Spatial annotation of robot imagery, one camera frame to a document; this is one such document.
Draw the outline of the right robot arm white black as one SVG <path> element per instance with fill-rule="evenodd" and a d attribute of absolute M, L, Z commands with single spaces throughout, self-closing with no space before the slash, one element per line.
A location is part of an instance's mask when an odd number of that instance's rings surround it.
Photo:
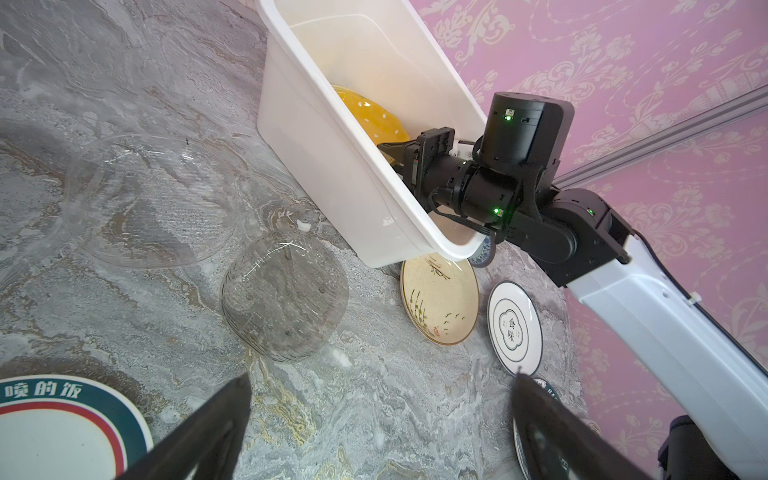
<path fill-rule="evenodd" d="M 684 408 L 660 452 L 666 478 L 765 478 L 766 369 L 598 194 L 553 185 L 573 118 L 566 101 L 498 92 L 470 159 L 452 154 L 449 127 L 380 150 L 427 211 L 528 253 Z"/>

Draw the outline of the white plate green cloud emblem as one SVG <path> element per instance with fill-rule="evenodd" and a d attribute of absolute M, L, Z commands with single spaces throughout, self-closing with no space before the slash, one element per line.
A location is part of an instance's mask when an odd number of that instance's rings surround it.
<path fill-rule="evenodd" d="M 541 321 L 531 297 L 512 281 L 498 283 L 487 305 L 487 324 L 494 353 L 512 375 L 533 376 L 543 358 Z"/>

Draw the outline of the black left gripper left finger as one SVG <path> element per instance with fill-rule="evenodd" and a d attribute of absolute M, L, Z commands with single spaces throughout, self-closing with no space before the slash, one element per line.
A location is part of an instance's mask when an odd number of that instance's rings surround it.
<path fill-rule="evenodd" d="M 251 412 L 252 387 L 244 373 L 225 384 L 122 479 L 231 479 Z"/>

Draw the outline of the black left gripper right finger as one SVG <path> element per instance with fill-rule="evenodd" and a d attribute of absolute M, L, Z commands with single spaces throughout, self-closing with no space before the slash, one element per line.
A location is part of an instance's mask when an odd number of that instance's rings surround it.
<path fill-rule="evenodd" d="M 511 409 L 532 479 L 646 479 L 532 377 L 515 376 Z"/>

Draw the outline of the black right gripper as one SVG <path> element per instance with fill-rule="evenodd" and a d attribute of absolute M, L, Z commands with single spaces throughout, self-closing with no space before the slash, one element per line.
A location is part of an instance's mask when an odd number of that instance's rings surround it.
<path fill-rule="evenodd" d="M 422 132 L 416 139 L 377 145 L 392 168 L 428 213 L 444 206 L 450 213 L 474 213 L 470 182 L 479 178 L 479 142 L 457 140 L 448 127 Z"/>

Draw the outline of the yellow scalloped dotted plate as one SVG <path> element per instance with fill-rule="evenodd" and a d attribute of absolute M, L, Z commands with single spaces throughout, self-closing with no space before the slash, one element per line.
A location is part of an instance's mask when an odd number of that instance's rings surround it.
<path fill-rule="evenodd" d="M 333 88 L 375 146 L 411 140 L 399 118 L 384 107 L 354 90 L 338 85 Z"/>

